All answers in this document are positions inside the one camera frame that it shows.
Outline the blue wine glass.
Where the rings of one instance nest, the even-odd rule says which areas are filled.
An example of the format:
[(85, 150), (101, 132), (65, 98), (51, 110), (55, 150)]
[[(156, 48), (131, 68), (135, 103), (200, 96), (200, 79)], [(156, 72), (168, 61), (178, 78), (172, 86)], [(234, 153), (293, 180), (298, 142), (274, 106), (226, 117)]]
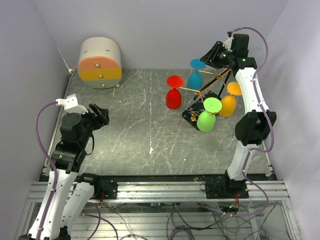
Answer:
[(195, 58), (190, 61), (190, 66), (194, 70), (194, 72), (192, 72), (188, 77), (187, 87), (189, 89), (199, 90), (203, 86), (203, 77), (200, 74), (199, 70), (204, 69), (206, 64), (199, 58)]

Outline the orange wine glass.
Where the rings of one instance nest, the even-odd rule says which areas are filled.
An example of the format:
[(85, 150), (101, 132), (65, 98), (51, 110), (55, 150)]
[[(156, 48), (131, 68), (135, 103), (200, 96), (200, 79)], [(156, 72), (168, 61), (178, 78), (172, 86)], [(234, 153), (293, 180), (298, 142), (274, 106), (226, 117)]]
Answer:
[(237, 106), (237, 99), (236, 97), (242, 95), (242, 90), (238, 82), (230, 82), (226, 86), (226, 90), (228, 95), (221, 99), (221, 110), (218, 112), (223, 117), (231, 117)]

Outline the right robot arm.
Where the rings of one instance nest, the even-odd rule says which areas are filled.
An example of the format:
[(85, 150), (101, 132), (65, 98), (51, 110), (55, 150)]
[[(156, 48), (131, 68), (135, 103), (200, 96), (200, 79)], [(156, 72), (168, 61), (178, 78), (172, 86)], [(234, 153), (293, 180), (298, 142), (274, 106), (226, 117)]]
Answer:
[(212, 68), (231, 70), (244, 102), (244, 116), (235, 125), (236, 151), (220, 186), (220, 192), (226, 198), (233, 197), (246, 183), (252, 156), (261, 151), (260, 145), (268, 136), (274, 135), (272, 126), (277, 119), (277, 114), (269, 109), (263, 98), (256, 60), (248, 56), (249, 40), (247, 34), (229, 32), (225, 42), (217, 41), (200, 58)]

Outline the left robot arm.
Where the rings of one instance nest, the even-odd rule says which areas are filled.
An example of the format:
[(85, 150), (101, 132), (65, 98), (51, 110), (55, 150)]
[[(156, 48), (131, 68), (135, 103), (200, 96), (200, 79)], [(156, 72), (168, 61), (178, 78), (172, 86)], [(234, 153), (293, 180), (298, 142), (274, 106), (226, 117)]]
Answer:
[(86, 156), (86, 146), (93, 132), (110, 122), (109, 110), (96, 104), (89, 108), (75, 105), (66, 109), (61, 120), (61, 140), (51, 156), (47, 189), (39, 212), (28, 233), (21, 240), (69, 240), (72, 228), (88, 200), (102, 193), (101, 177), (92, 173), (78, 176)]

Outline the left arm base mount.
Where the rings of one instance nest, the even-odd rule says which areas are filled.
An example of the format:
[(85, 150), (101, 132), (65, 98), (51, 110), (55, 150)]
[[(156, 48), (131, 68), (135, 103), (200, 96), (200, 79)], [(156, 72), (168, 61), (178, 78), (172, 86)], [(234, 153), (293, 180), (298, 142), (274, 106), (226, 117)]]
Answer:
[(77, 183), (89, 183), (93, 186), (92, 199), (115, 200), (118, 193), (118, 184), (110, 177), (102, 177), (93, 173), (83, 173), (75, 180)]

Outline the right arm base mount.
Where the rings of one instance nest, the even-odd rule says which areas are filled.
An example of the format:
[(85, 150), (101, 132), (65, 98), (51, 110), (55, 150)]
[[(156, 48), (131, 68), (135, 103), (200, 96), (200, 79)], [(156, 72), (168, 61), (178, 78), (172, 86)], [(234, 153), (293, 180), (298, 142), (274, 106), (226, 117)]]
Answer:
[(246, 181), (230, 179), (228, 174), (214, 175), (205, 182), (205, 194), (207, 199), (247, 199), (249, 193), (246, 191)]

